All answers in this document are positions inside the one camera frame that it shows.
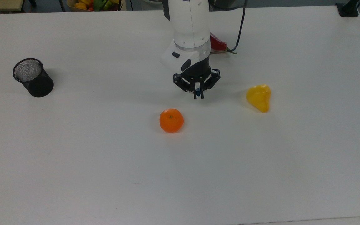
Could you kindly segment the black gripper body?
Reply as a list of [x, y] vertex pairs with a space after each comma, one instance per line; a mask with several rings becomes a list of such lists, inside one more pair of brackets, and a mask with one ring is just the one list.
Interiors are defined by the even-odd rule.
[[207, 77], [211, 74], [210, 60], [207, 57], [206, 59], [195, 63], [190, 66], [183, 72], [183, 78], [191, 78], [193, 77], [193, 81], [198, 81], [201, 77]]

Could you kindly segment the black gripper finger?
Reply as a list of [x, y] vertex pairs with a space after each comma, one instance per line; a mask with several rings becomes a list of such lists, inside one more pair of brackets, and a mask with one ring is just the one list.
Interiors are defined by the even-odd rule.
[[195, 83], [188, 82], [180, 74], [173, 75], [173, 83], [179, 87], [182, 91], [193, 94], [194, 99], [197, 99]]
[[220, 70], [218, 69], [211, 69], [211, 74], [207, 77], [203, 77], [200, 81], [200, 97], [204, 99], [204, 92], [211, 90], [218, 80], [221, 78]]

